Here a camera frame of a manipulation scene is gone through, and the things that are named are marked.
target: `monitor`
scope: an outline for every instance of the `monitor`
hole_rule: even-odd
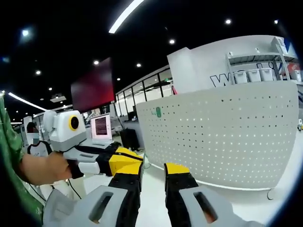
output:
[[[104,114],[90,120],[92,139],[112,140],[112,129],[109,114]]]
[[[99,108],[115,100],[111,59],[107,58],[71,84],[74,110],[80,113]]]

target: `human hand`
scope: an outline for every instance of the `human hand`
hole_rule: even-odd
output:
[[[66,159],[63,157],[63,153],[53,151],[47,156],[46,164],[55,178],[54,181],[65,180],[72,177],[71,170]]]

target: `green shirt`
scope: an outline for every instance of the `green shirt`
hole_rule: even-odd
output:
[[[24,155],[22,151],[22,139],[12,129],[7,111],[4,108],[4,99],[0,97],[0,147],[8,177],[14,185],[24,210],[42,225],[43,205],[36,200],[24,187],[21,179],[14,171]]]

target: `linear led light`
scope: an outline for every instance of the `linear led light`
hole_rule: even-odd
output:
[[[11,93],[11,92],[9,92],[9,95],[12,96],[13,98],[15,98],[15,99],[17,99],[17,100],[23,102],[23,103],[26,103],[26,104],[31,105],[31,106],[33,106],[33,107],[36,107],[36,108],[38,108],[38,109],[40,109],[40,110],[46,111],[46,109],[44,109],[44,108],[42,108],[42,107],[39,107],[39,106],[37,106],[37,105],[35,105],[35,104],[32,104],[32,103],[28,102],[27,100],[24,100],[23,98],[20,98],[20,97],[18,97],[17,95],[14,95],[14,94]]]
[[[110,28],[109,33],[114,34],[122,25],[125,19],[143,2],[144,0],[133,0],[133,2],[123,11],[123,13],[115,21],[114,25]]]

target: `yellow lens ring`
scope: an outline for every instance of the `yellow lens ring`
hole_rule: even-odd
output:
[[[70,116],[70,118],[69,118],[69,120],[68,120],[68,122],[69,122],[69,127],[70,127],[70,129],[71,129],[72,131],[76,131],[76,130],[78,129],[79,123],[78,123],[77,128],[73,128],[73,126],[71,125],[71,120],[73,119],[73,117],[77,118],[76,115]]]

